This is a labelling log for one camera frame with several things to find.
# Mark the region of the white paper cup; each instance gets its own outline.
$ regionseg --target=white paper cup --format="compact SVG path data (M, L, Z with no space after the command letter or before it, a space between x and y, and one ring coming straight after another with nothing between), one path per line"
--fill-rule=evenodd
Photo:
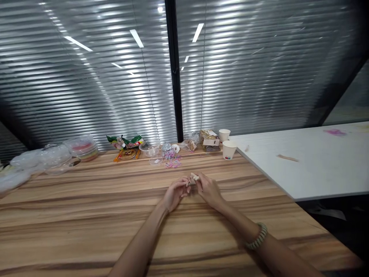
M230 130L227 129L220 129L219 130L219 139L220 143L223 143L223 141L228 140L229 134L231 133Z
M223 141L223 159L232 160L237 144L233 140Z

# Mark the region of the beaded bracelet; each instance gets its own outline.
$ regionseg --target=beaded bracelet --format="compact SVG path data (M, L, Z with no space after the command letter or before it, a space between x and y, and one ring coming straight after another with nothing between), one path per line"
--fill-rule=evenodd
M264 242L266 234L268 233L268 229L263 223L258 222L257 224L261 227L261 231L258 238L250 244L246 243L246 247L251 250L255 250L256 248L258 248Z

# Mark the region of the wooden stick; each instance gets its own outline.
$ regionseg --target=wooden stick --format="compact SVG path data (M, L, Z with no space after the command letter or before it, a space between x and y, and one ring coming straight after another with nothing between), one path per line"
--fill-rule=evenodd
M293 160L294 162L298 162L299 160L296 160L295 158L286 157L281 154L277 155L278 158L286 159L286 160Z

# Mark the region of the wooden table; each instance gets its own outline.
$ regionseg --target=wooden table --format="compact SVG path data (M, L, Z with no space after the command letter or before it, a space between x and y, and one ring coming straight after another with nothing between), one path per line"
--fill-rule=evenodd
M102 154L60 176L40 175L0 200L0 276L106 276L168 185L197 170L215 178L227 201L264 222L319 270L361 264L238 153L229 161L197 150L176 169L152 167L142 158L114 163L116 154ZM165 220L148 275L265 272L228 221L193 195Z

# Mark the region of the wrist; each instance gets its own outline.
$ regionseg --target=wrist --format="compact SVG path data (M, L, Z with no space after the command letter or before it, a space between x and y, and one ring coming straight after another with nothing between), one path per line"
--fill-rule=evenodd
M156 210L158 210L161 214L164 216L167 216L169 214L168 208L165 206L164 201L161 199L159 203L155 207Z
M224 200L223 198L218 201L213 208L217 210L218 212L222 213L222 211L228 206L228 202Z

